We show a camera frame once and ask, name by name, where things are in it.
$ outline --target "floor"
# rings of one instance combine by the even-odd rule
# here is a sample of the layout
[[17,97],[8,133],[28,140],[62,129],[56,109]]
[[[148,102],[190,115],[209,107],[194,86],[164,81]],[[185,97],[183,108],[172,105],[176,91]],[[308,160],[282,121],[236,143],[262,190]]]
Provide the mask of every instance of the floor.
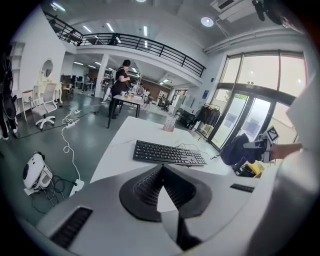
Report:
[[[63,152],[66,143],[61,137],[62,119],[69,113],[69,110],[83,109],[79,114],[80,121],[76,127],[65,129],[63,134],[74,149],[74,162],[79,169],[81,179],[85,183],[90,182],[102,155],[122,123],[128,116],[134,117],[136,114],[135,109],[124,105],[121,115],[116,120],[112,120],[110,129],[107,129],[109,106],[88,107],[100,103],[100,98],[75,93],[71,102],[64,101],[62,106],[56,110],[53,126],[45,124],[44,131],[41,132],[34,125],[31,112],[27,112],[27,122],[24,118],[17,117],[17,138],[10,135],[8,141],[0,140],[0,151],[4,155],[4,158],[0,158],[0,185],[18,216],[22,216],[31,224],[36,225],[43,213],[36,211],[35,208],[46,213],[53,207],[44,193],[27,196],[23,190],[25,188],[22,178],[23,169],[34,152],[40,151],[45,155],[45,162],[54,175],[70,181],[77,179],[76,170],[72,165],[72,154]],[[163,124],[166,120],[163,115],[143,111],[140,113],[140,118],[159,124]],[[176,124],[176,127],[187,130],[179,123]],[[190,132],[194,137],[199,137],[196,132]],[[203,140],[199,142],[203,144],[201,145],[202,150],[205,149],[210,156],[217,154],[209,144]],[[68,182],[57,184],[57,188],[60,190],[63,189],[63,186],[65,187],[63,194],[69,195],[72,184]],[[62,200],[62,195],[57,194],[56,196],[59,201]]]
[[143,109],[147,112],[152,112],[154,114],[158,114],[164,117],[169,116],[168,112],[161,110],[161,107],[157,106],[156,104],[150,103],[150,105],[145,105]]

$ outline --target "white office chair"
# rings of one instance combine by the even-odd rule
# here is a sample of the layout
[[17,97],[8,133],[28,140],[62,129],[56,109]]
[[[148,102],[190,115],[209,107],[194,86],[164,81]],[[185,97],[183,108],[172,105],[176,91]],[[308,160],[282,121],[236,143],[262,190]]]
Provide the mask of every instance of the white office chair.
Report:
[[55,122],[52,121],[52,119],[55,118],[54,115],[46,117],[47,114],[51,113],[52,111],[55,111],[57,109],[57,105],[55,104],[55,89],[56,84],[55,83],[49,83],[46,85],[44,94],[43,94],[43,104],[35,107],[32,109],[33,117],[35,118],[40,117],[40,119],[35,118],[35,120],[38,119],[38,121],[35,122],[35,125],[37,126],[40,124],[40,129],[43,128],[44,123],[49,122],[51,124],[54,124]]

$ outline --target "black keyboard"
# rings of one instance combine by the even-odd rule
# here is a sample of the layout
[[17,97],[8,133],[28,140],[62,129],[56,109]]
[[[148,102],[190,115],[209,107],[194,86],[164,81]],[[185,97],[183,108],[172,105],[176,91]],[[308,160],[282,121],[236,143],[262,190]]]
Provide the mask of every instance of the black keyboard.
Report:
[[207,165],[199,151],[137,140],[133,160],[182,166]]

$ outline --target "black object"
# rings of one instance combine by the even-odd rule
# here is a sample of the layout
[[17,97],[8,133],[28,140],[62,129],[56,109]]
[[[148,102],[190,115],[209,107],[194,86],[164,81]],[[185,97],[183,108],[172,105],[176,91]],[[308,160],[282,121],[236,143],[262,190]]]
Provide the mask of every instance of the black object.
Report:
[[240,185],[240,184],[236,184],[236,183],[232,184],[230,186],[230,188],[236,189],[236,190],[245,191],[245,192],[249,192],[249,193],[252,193],[255,190],[255,188],[252,187],[252,186],[245,186],[245,185]]
[[266,151],[265,146],[244,148],[246,143],[249,143],[249,138],[245,133],[234,137],[229,144],[223,146],[220,152],[222,161],[228,166],[236,165],[242,158],[251,164],[256,160],[261,161],[261,155]]
[[168,165],[157,165],[122,185],[119,199],[123,207],[139,220],[161,222],[158,196],[164,186],[181,218],[200,216],[208,207],[212,192],[202,181]]
[[157,164],[203,166],[206,161],[199,151],[137,140],[133,160]]
[[176,244],[184,251],[201,244],[202,241],[189,233],[186,222],[179,215]]
[[86,223],[92,210],[79,207],[73,214],[62,224],[62,226],[52,235],[51,240],[59,246],[67,249],[83,225]]

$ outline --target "white table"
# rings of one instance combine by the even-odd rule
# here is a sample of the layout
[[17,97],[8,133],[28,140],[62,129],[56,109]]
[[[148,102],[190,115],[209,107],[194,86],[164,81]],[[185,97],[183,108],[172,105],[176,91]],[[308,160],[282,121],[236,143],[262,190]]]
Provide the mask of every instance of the white table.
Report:
[[[134,169],[156,166],[156,164],[150,164],[149,162],[133,160],[137,140],[174,147],[182,143],[191,144],[185,145],[190,150],[197,150],[194,146],[197,145],[199,150],[203,152],[208,151],[206,148],[210,147],[208,143],[197,141],[186,130],[175,128],[173,132],[168,132],[162,128],[163,124],[128,116],[104,152],[90,183]],[[235,176],[233,169],[225,165],[220,157],[210,160],[213,155],[201,154],[208,165],[192,166],[192,169],[211,174]],[[185,166],[176,164],[174,167],[180,171],[187,169]],[[176,207],[166,190],[162,188],[159,194],[157,210],[163,213],[175,209]]]
[[[139,117],[139,112],[140,112],[140,106],[142,106],[145,102],[141,97],[135,97],[135,96],[121,96],[121,95],[115,95],[113,96],[114,99],[120,100],[122,102],[127,102],[133,105],[136,105],[136,112],[135,112],[135,117],[138,118]],[[111,106],[111,113],[109,113],[109,120],[108,120],[108,128],[110,127],[110,122],[112,119],[112,116],[114,115],[115,109],[116,109],[116,103],[117,101],[115,100]]]

